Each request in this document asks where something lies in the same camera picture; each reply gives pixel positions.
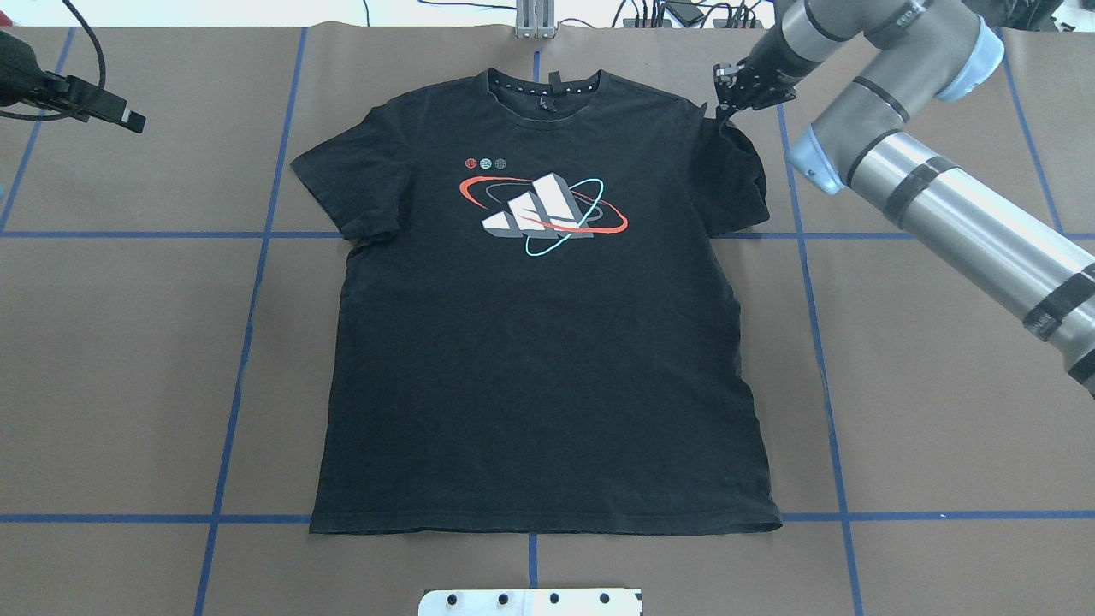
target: black t-shirt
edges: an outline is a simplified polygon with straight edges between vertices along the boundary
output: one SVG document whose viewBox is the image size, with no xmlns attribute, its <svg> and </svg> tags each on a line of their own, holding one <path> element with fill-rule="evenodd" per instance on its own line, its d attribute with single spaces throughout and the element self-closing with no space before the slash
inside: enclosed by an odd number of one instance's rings
<svg viewBox="0 0 1095 616">
<path fill-rule="evenodd" d="M 311 532 L 780 526 L 708 241 L 768 219 L 756 150 L 604 71 L 556 88 L 430 85 L 292 162 L 357 242 Z"/>
</svg>

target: light blue joint cover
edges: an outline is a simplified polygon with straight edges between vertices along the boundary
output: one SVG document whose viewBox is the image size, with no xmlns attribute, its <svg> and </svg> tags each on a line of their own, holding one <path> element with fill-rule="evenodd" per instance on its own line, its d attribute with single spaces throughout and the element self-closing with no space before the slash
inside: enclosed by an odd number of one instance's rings
<svg viewBox="0 0 1095 616">
<path fill-rule="evenodd" d="M 961 67 L 954 81 L 935 95 L 941 101 L 957 101 L 969 94 L 973 88 L 988 79 L 1000 66 L 1000 60 L 1004 59 L 1004 42 L 989 28 L 984 18 L 978 16 L 978 19 L 981 20 L 981 31 L 977 35 L 973 50 L 970 51 L 966 66 Z"/>
<path fill-rule="evenodd" d="M 799 173 L 815 186 L 821 188 L 825 194 L 834 195 L 844 187 L 837 170 L 829 162 L 829 156 L 825 155 L 818 136 L 814 132 L 812 124 L 807 126 L 803 136 L 795 141 L 794 146 L 791 146 L 787 158 Z"/>
</svg>

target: black stripe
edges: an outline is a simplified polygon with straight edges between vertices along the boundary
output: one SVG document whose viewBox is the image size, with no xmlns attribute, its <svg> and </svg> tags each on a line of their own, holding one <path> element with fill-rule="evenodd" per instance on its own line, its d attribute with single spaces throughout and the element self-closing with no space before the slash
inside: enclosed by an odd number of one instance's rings
<svg viewBox="0 0 1095 616">
<path fill-rule="evenodd" d="M 860 163 L 863 162 L 863 159 L 867 155 L 867 153 L 871 150 L 875 149 L 875 146 L 883 142 L 883 139 L 885 139 L 886 137 L 889 137 L 890 135 L 900 131 L 901 130 L 898 128 L 890 128 L 889 130 L 875 137 L 873 141 L 867 143 L 867 147 L 863 148 L 863 151 L 860 152 L 860 155 L 855 156 L 855 160 L 852 161 L 852 165 L 848 167 L 848 175 L 844 177 L 844 184 L 849 186 L 852 185 L 852 176 L 855 175 L 855 170 L 860 167 Z"/>
<path fill-rule="evenodd" d="M 904 179 L 901 179 L 901 183 L 894 188 L 889 198 L 886 199 L 886 209 L 883 210 L 883 213 L 899 229 L 903 229 L 901 219 L 904 218 L 904 210 L 909 208 L 909 204 L 924 191 L 924 188 L 938 177 L 940 173 L 957 168 L 957 166 L 945 155 L 927 159 L 906 175 Z"/>
<path fill-rule="evenodd" d="M 846 40 L 851 40 L 852 39 L 852 37 L 854 35 L 852 35 L 852 36 L 837 36 L 835 34 L 833 34 L 833 33 L 829 32 L 828 30 L 821 27 L 821 24 L 818 23 L 817 18 L 814 16 L 814 11 L 810 10 L 810 2 L 809 2 L 809 0 L 803 0 L 803 2 L 805 3 L 805 8 L 806 8 L 806 19 L 810 20 L 810 25 L 814 26 L 814 30 L 818 31 L 818 34 L 820 34 L 821 36 L 825 36 L 829 40 L 835 40 L 837 43 L 844 43 Z"/>
<path fill-rule="evenodd" d="M 871 81 L 865 77 L 856 77 L 855 79 L 852 80 L 852 83 L 858 83 L 860 85 L 863 85 L 867 90 L 874 92 L 876 96 L 881 98 L 883 102 L 889 105 L 891 109 L 894 109 L 895 112 L 897 112 L 898 115 L 901 116 L 902 121 L 909 121 L 910 117 L 909 112 L 904 108 L 904 105 L 902 105 L 900 101 L 891 96 L 890 93 L 887 92 L 881 85 L 875 83 L 874 81 Z"/>
<path fill-rule="evenodd" d="M 1076 380 L 1081 385 L 1095 375 L 1095 350 L 1083 357 L 1075 365 L 1069 370 L 1069 376 Z"/>
<path fill-rule="evenodd" d="M 1069 276 L 1023 318 L 1023 327 L 1046 342 L 1070 313 L 1095 295 L 1095 263 Z"/>
<path fill-rule="evenodd" d="M 931 8 L 934 1 L 935 0 L 909 0 L 902 4 L 900 9 L 894 11 L 894 14 L 883 20 L 880 25 L 868 31 L 864 31 L 864 38 L 869 40 L 872 45 L 878 47 L 879 49 L 889 46 L 898 38 L 908 34 L 907 30 L 909 26 L 915 23 L 921 15 L 927 12 L 927 9 Z"/>
</svg>

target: gray robot arm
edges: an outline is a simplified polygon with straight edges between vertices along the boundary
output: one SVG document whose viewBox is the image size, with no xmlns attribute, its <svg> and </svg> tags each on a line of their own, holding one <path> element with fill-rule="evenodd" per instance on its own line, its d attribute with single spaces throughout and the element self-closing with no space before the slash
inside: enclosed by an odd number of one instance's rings
<svg viewBox="0 0 1095 616">
<path fill-rule="evenodd" d="M 828 194 L 849 186 L 1064 356 L 1095 396 L 1095 256 L 904 132 L 932 97 L 984 81 L 1003 43 L 960 0 L 799 0 L 736 66 L 715 67 L 728 118 L 795 97 L 795 84 L 863 33 L 875 59 L 791 148 Z"/>
</svg>

